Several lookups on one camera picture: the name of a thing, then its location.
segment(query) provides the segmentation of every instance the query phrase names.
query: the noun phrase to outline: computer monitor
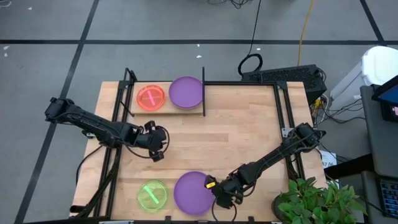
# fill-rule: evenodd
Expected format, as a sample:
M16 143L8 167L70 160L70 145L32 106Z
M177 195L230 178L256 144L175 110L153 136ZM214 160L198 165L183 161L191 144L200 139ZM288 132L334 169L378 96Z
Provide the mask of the computer monitor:
M398 106L398 75L376 89L372 100Z

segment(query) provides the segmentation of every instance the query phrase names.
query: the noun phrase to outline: red petri dish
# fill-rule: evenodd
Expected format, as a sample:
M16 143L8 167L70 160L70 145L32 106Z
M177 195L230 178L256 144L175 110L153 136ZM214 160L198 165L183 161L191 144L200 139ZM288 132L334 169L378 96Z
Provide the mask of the red petri dish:
M164 91L157 85L147 85L137 94L138 105L147 111L159 109L165 101Z

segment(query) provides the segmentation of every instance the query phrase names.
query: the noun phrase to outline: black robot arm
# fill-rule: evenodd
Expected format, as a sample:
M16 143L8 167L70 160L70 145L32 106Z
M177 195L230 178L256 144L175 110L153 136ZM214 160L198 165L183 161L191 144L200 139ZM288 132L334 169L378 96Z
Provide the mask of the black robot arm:
M46 121L78 126L85 132L93 133L99 143L106 147L137 146L148 149L149 157L155 162L164 158L161 149L167 139L165 129L156 126L154 121L149 121L144 127L112 122L81 109L70 99L53 97L50 102L45 110Z
M223 208L231 208L233 206L233 197L235 198L234 202L240 205L243 197L246 196L243 193L255 187L256 181L260 178L262 172L296 152L311 151L319 145L320 139L325 134L326 132L324 131L314 130L308 123L302 123L288 133L288 136L278 148L256 162L241 165L228 174L225 180L217 182L214 177L208 175L205 187L211 189L211 192L216 197L217 205Z

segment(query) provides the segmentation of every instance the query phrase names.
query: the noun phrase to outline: purple plate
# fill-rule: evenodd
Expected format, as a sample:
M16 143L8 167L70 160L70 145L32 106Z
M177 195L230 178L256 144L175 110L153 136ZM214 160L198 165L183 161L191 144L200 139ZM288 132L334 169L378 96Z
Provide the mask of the purple plate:
M182 175L174 188L177 207L189 215L203 215L211 207L214 195L205 188L206 174L198 171Z
M203 100L203 86L195 77L180 77L170 85L169 97L175 106L193 109Z

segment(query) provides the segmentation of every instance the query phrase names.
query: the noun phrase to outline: wooden tabletop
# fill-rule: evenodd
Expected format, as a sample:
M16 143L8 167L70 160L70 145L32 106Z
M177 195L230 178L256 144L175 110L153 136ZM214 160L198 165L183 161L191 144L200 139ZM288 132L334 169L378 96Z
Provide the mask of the wooden tabletop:
M118 82L103 82L95 114L111 119ZM288 83L295 124L312 124L303 83ZM115 220L213 220L211 212L193 217L181 212L173 198L174 185L178 178L191 170L223 180L241 164L256 161L281 144L280 127L271 86L206 86L206 117L200 114L140 114L127 121L143 125L154 120L170 132L170 147L165 159L152 162L122 151L118 182L114 198L112 219ZM283 93L280 91L285 124L288 127ZM95 139L88 140L85 155L98 147ZM147 156L144 149L135 149ZM86 205L98 188L105 150L91 156L83 164L76 187L74 205ZM316 177L317 187L324 187L325 176L319 153L302 154L305 176ZM169 189L166 206L157 213L143 211L137 201L139 187L146 181L163 181ZM277 221L271 212L271 202L287 191L285 161L267 169L257 181L250 197L238 205L236 221L247 221L254 216L256 221ZM108 193L103 197L103 215ZM229 221L233 209L215 207L218 220Z

